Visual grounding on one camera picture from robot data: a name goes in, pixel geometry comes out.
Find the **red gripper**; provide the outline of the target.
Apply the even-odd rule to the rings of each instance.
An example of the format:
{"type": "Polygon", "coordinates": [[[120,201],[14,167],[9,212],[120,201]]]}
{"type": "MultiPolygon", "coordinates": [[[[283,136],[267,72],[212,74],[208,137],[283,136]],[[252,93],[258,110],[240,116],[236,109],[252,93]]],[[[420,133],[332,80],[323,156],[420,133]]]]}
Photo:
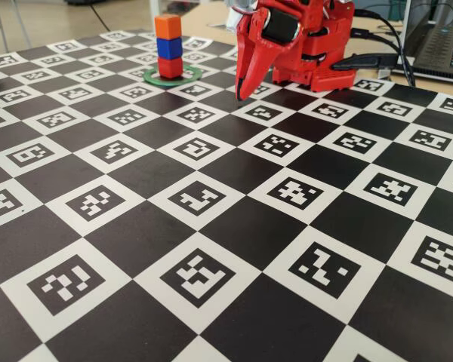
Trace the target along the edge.
{"type": "Polygon", "coordinates": [[[290,50],[301,31],[300,19],[287,11],[260,7],[237,26],[236,99],[249,98],[278,54],[290,50]]]}

